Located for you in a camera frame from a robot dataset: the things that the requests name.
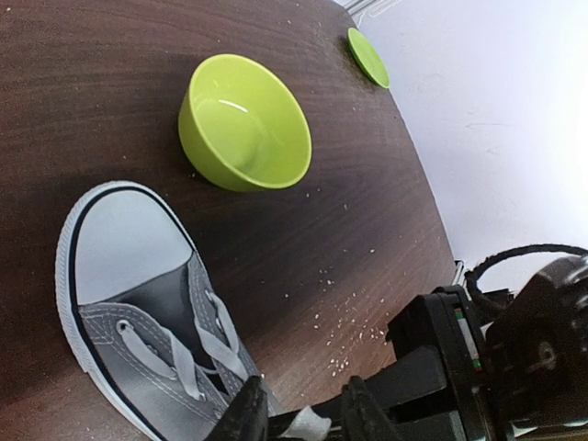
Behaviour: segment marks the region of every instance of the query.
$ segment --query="wooden table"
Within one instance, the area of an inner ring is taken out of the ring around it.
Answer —
[[[288,409],[393,360],[387,321],[449,282],[453,262],[400,113],[345,45],[351,26],[329,0],[3,6],[0,439],[143,439],[76,365],[54,304],[62,222],[111,179],[176,210]],[[177,111],[194,69],[219,52],[263,63],[306,112],[314,156],[292,189],[233,194],[192,176]]]

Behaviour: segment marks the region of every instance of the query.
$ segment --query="shoelace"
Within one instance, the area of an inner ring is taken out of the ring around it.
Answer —
[[[216,309],[216,324],[227,337],[229,346],[224,344],[216,335],[202,328],[198,318],[196,318],[196,330],[200,337],[202,347],[211,358],[217,360],[242,381],[247,381],[249,375],[238,356],[239,337],[232,323],[231,316],[227,311],[227,307],[214,293],[205,291],[205,294]],[[152,348],[142,341],[129,321],[120,320],[117,322],[117,331],[123,343],[143,365],[162,377],[173,380],[179,379],[186,393],[195,400],[206,400],[205,394],[198,387],[195,371],[196,363],[192,353],[168,329],[162,329],[169,337],[172,346],[172,359],[174,360],[172,367],[165,363]]]

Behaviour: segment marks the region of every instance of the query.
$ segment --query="shoe eyelet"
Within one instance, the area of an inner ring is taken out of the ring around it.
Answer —
[[[159,356],[159,351],[157,349],[155,349],[153,346],[147,345],[147,349],[149,349],[151,352],[153,352],[156,356]]]
[[[132,324],[130,324],[128,320],[119,320],[117,322],[117,332],[119,334],[122,334],[129,329],[133,329],[133,327],[132,327]]]

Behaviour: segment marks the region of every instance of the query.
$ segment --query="gray sneaker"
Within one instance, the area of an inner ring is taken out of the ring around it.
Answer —
[[[75,204],[55,284],[78,363],[151,439],[204,439],[259,375],[192,240],[149,188],[111,182]]]

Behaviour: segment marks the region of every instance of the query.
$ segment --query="green bowl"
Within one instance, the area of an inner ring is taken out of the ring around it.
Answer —
[[[234,191],[293,186],[311,164],[311,132],[273,73],[239,55],[215,55],[192,75],[178,119],[187,158]]]

